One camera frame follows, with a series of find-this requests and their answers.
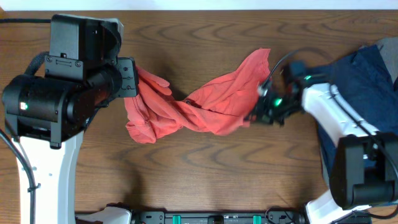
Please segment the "red orange t-shirt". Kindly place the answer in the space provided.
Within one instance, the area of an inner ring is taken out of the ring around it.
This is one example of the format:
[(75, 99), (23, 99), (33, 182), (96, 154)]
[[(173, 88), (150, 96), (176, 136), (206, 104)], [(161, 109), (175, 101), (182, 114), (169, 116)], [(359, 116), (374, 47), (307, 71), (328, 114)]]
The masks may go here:
[(259, 99), (257, 88), (270, 75), (270, 52), (255, 50), (235, 71), (212, 79), (180, 101), (172, 96), (168, 81), (137, 68), (139, 94), (124, 100), (130, 137), (153, 144), (182, 128), (225, 136), (248, 127), (245, 118)]

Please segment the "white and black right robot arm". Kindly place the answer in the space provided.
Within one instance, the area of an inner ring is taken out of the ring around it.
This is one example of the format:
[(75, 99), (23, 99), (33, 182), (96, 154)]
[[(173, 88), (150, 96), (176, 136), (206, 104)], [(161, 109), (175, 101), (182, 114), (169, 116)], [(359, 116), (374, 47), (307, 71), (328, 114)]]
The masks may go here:
[(249, 119), (284, 124), (304, 111), (312, 115), (336, 147), (329, 189), (305, 206), (304, 223), (339, 223), (365, 216), (366, 209), (397, 203), (397, 135), (383, 133), (363, 119), (324, 74), (286, 75), (286, 93), (266, 78)]

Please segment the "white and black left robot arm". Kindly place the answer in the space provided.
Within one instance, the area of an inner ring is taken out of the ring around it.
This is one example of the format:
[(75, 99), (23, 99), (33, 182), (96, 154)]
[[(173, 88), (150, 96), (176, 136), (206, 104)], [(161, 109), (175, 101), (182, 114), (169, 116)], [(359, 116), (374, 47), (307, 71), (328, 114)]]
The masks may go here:
[(136, 96), (132, 58), (77, 60), (46, 56), (45, 75), (15, 77), (2, 95), (5, 142), (14, 151), (22, 223), (131, 223), (120, 203), (75, 213), (75, 174), (84, 133), (99, 109)]

